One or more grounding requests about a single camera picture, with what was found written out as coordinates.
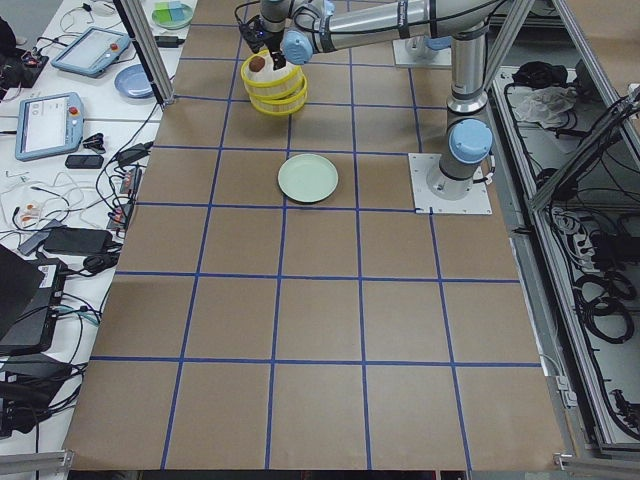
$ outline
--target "blue joint cap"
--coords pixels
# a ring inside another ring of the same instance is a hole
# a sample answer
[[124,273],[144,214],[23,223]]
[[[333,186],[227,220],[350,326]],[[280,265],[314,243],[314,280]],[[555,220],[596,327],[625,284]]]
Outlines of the blue joint cap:
[[288,30],[282,41],[282,52],[288,62],[304,65],[313,56],[313,47],[309,39],[297,30]]
[[425,45],[430,50],[444,50],[451,48],[451,37],[426,38]]
[[324,0],[324,14],[330,17],[334,13],[336,13],[336,6],[329,0]]
[[484,122],[473,118],[456,124],[449,134],[449,150],[467,165],[480,163],[491,150],[493,133]]

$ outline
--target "blue plate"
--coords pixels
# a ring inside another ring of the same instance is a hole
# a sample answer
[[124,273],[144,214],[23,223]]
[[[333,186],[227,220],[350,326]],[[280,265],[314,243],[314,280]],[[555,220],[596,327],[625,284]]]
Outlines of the blue plate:
[[114,81],[120,93],[130,98],[147,98],[153,95],[142,65],[132,65],[122,70]]

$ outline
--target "white mounting plate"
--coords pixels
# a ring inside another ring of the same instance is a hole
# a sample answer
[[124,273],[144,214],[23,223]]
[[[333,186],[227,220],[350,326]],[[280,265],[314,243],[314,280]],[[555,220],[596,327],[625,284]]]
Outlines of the white mounting plate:
[[434,56],[413,56],[407,52],[406,40],[393,41],[393,55],[396,59],[396,67],[406,68],[432,68],[437,70],[451,69],[451,49],[439,50]]
[[[413,203],[416,213],[491,215],[491,202],[484,183],[474,183],[466,197],[460,200],[445,200],[434,194],[427,186],[427,172],[440,161],[439,153],[410,153],[409,168]],[[480,167],[473,178],[483,177]]]

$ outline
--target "pale green plate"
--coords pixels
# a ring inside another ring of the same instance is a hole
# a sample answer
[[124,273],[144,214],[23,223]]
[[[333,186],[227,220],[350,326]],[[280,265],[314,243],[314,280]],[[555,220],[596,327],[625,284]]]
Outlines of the pale green plate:
[[153,22],[159,27],[166,28],[167,30],[180,30],[181,28],[186,27],[191,23],[191,20],[193,19],[193,8],[183,3],[182,14],[184,15],[184,20],[179,20],[175,22],[173,20],[170,20],[168,22],[161,22],[161,21],[158,21],[156,12],[153,11],[151,13],[151,20],[153,20]]
[[296,202],[319,202],[338,186],[338,171],[326,158],[303,153],[282,164],[278,185],[287,197]]

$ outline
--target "white plate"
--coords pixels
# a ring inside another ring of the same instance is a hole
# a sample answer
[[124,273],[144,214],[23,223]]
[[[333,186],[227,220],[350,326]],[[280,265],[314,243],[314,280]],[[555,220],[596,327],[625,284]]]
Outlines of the white plate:
[[282,164],[278,185],[287,197],[296,202],[319,202],[338,186],[338,171],[326,158],[303,153]]

